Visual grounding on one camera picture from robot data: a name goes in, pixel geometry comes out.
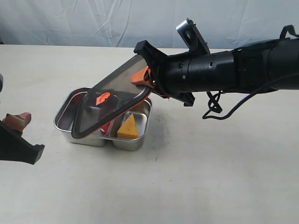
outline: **white backdrop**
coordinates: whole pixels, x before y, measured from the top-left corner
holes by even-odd
[[[210,48],[235,48],[299,29],[298,0],[0,0],[6,44],[156,47],[185,44],[175,27],[194,20]]]

